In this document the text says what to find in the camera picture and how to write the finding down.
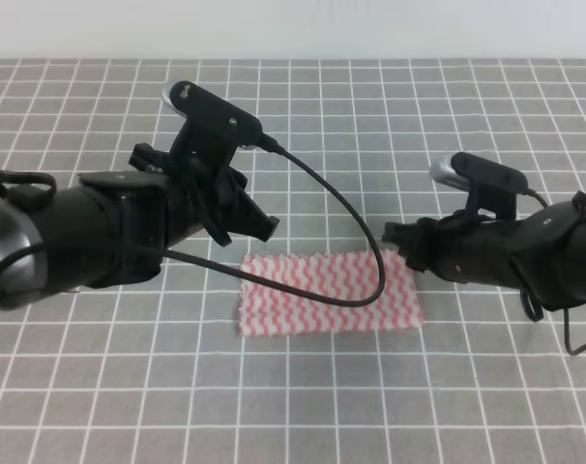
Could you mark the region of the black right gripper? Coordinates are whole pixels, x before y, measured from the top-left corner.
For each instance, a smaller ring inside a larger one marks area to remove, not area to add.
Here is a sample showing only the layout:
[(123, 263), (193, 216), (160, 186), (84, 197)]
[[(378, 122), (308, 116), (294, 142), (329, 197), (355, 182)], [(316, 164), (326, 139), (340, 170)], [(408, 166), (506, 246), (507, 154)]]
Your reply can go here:
[(456, 220), (422, 218), (416, 223), (386, 222), (383, 242), (413, 242), (401, 257), (416, 272), (429, 271), (452, 282), (514, 285), (507, 252), (509, 222), (462, 225)]

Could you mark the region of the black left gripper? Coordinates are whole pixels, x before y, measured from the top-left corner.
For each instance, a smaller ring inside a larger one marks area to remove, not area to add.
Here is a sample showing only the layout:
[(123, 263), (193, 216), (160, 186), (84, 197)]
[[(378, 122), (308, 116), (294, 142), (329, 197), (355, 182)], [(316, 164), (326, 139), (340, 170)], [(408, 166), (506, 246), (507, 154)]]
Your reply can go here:
[(268, 216), (245, 192), (248, 179), (229, 165), (210, 167), (196, 159), (175, 160), (147, 143), (134, 146), (130, 165), (160, 172), (181, 188), (190, 221), (202, 226), (219, 246), (229, 246), (230, 233), (269, 241), (279, 219)]

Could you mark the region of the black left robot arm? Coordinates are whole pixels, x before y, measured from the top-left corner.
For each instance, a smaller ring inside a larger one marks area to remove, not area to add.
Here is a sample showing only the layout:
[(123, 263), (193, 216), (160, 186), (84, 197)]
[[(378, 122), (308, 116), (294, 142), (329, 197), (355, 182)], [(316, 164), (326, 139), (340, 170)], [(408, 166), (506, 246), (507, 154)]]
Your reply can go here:
[(46, 173), (0, 170), (0, 309), (150, 280), (200, 231), (222, 246), (234, 234), (269, 240), (278, 220), (248, 196), (232, 156), (139, 144), (128, 170), (83, 173), (63, 189)]

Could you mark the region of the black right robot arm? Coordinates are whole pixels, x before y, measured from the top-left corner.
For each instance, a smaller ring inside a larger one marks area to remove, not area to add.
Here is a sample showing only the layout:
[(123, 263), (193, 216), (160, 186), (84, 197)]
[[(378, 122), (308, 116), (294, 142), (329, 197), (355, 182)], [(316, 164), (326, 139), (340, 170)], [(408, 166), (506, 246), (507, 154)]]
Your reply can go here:
[(545, 309), (586, 304), (586, 193), (523, 220), (468, 218), (388, 222), (383, 242), (406, 265), (458, 283), (524, 290)]

